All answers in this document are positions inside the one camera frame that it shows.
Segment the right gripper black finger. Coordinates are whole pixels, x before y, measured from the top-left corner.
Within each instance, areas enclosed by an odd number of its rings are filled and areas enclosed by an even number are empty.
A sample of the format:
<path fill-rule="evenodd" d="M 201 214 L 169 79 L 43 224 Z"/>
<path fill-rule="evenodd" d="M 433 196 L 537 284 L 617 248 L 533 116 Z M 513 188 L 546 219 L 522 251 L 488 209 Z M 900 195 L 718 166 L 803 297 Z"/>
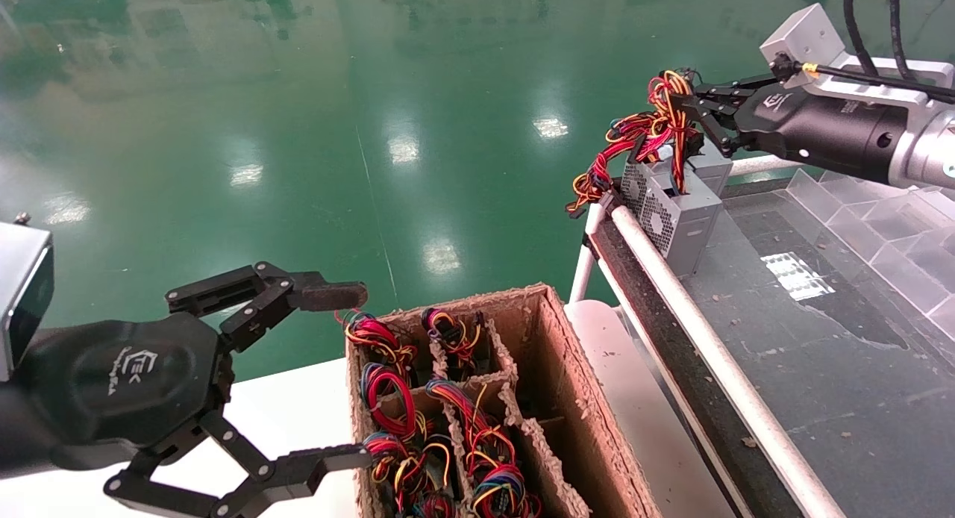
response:
<path fill-rule="evenodd" d="M 673 109 L 686 114 L 689 121 L 698 125 L 723 157 L 733 157 L 742 147 L 739 137 L 730 134 L 730 131 L 738 131 L 736 112 L 739 106 L 739 101 L 706 99 L 696 94 L 673 96 Z"/>
<path fill-rule="evenodd" d="M 693 100 L 689 105 L 729 105 L 738 106 L 764 87 L 779 85 L 774 75 L 755 75 L 724 83 L 701 82 L 693 87 Z"/>

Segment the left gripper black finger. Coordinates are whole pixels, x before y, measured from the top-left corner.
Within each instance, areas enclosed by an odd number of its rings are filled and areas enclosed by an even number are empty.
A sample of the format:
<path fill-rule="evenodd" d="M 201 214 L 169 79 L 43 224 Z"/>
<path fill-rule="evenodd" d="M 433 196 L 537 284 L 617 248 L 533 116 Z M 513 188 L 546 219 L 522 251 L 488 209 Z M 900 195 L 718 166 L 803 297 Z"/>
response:
<path fill-rule="evenodd" d="M 293 311 L 344 311 L 361 307 L 367 299 L 362 282 L 328 282 L 318 271 L 289 272 L 267 262 L 185 284 L 165 295 L 170 313 L 204 317 L 238 308 L 219 325 L 222 340 L 236 352 L 248 350 Z"/>
<path fill-rule="evenodd" d="M 180 434 L 215 440 L 245 470 L 242 483 L 222 497 L 157 483 L 151 477 L 173 448 L 140 450 L 129 466 L 106 481 L 106 497 L 161 517 L 259 517 L 277 503 L 314 496 L 331 472 L 372 465 L 363 444 L 298 450 L 269 460 L 218 411 L 191 420 Z"/>

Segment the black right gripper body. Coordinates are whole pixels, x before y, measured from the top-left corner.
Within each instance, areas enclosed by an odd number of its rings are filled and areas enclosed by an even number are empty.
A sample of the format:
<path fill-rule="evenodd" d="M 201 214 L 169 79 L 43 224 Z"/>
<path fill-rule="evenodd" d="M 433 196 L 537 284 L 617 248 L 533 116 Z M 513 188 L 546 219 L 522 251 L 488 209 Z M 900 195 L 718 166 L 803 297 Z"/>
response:
<path fill-rule="evenodd" d="M 834 99 L 773 84 L 738 107 L 736 129 L 744 144 L 782 160 L 888 184 L 907 118 L 905 107 Z"/>

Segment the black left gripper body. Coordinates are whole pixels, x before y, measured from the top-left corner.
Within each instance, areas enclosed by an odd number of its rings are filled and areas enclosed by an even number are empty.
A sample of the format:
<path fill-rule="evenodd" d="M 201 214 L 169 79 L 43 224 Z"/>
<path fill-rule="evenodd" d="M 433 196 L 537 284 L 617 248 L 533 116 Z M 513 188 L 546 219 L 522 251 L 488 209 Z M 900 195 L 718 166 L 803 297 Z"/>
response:
<path fill-rule="evenodd" d="M 19 469 L 88 471 L 144 452 L 173 464 L 234 381 L 217 331 L 190 314 L 41 330 L 19 365 Z"/>

